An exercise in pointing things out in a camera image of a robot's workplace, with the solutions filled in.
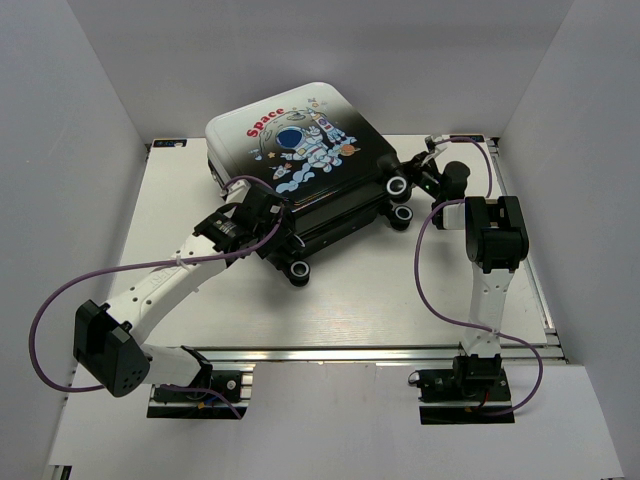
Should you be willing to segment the black suitcase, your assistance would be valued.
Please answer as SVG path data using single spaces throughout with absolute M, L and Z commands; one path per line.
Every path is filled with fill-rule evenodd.
M 307 257 L 378 216 L 408 228 L 411 184 L 395 149 L 330 84 L 312 82 L 219 115 L 205 127 L 220 185 L 239 176 L 271 187 L 285 205 L 259 251 L 290 283 L 309 281 Z

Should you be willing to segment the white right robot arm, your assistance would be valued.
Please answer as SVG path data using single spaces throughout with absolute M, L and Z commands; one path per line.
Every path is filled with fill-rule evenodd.
M 442 314 L 437 317 L 465 329 L 461 346 L 466 356 L 493 359 L 501 354 L 501 326 L 509 286 L 529 252 L 519 199 L 467 196 L 470 169 L 459 161 L 450 162 L 439 171 L 435 161 L 422 154 L 407 169 L 411 181 L 435 199 L 415 247 L 413 269 L 418 293 L 426 298 L 420 282 L 419 258 L 427 227 L 433 224 L 441 230 L 463 231 L 473 279 L 469 320 L 453 320 Z

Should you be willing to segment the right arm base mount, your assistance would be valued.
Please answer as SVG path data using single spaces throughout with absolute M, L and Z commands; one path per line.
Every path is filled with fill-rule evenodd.
M 420 423 L 428 426 L 513 424 L 511 392 L 496 354 L 481 358 L 458 355 L 447 369 L 421 369 L 409 374 L 419 390 Z

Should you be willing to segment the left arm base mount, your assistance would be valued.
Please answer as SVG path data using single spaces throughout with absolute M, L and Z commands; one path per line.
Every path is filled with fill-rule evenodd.
M 153 387 L 146 416 L 151 419 L 240 420 L 249 405 L 253 374 L 214 370 L 200 391 Z

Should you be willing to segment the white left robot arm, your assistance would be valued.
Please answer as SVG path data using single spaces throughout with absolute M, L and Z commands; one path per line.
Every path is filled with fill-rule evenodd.
M 289 202 L 263 185 L 242 186 L 194 227 L 171 258 L 138 283 L 75 315 L 74 356 L 114 397 L 139 385 L 169 384 L 199 399 L 211 387 L 211 366 L 193 348 L 152 345 L 148 338 L 175 307 L 232 263 L 277 250 L 290 236 Z

